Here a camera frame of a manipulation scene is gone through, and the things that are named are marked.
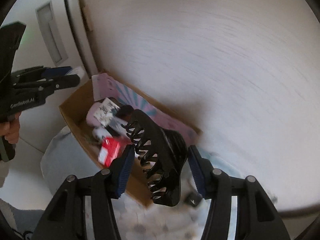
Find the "person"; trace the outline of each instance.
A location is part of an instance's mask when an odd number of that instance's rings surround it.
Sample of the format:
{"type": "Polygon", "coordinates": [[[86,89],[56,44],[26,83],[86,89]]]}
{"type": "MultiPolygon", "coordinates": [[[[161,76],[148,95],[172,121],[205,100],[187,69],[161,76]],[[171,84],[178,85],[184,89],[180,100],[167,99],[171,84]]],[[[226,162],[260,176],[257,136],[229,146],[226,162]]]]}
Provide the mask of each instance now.
{"type": "MultiPolygon", "coordinates": [[[[15,119],[11,122],[0,123],[0,136],[10,144],[16,144],[19,141],[20,117],[21,113],[15,114],[15,119]]],[[[0,161],[0,188],[3,186],[5,178],[9,173],[10,162],[0,161]]],[[[21,239],[30,239],[39,219],[42,210],[19,210],[0,198],[0,210],[7,220],[12,230],[21,237],[21,239]]]]}

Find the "white floor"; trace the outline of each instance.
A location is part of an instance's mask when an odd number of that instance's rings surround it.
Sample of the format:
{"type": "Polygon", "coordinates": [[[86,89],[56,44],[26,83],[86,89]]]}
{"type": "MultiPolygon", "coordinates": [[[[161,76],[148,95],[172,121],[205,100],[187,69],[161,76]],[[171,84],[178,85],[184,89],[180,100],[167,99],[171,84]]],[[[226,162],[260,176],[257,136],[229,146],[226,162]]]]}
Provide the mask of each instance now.
{"type": "Polygon", "coordinates": [[[52,195],[40,170],[43,153],[19,140],[8,177],[0,188],[0,198],[18,209],[42,209],[52,195]]]}

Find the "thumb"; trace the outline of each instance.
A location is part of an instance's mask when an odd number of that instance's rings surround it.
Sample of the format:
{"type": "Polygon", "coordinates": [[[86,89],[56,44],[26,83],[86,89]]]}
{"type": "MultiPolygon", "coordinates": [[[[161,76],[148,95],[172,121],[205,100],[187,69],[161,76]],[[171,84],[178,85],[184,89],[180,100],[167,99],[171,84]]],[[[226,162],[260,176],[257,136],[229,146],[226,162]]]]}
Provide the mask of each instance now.
{"type": "Polygon", "coordinates": [[[6,135],[10,129],[9,122],[0,123],[0,136],[6,135]]]}

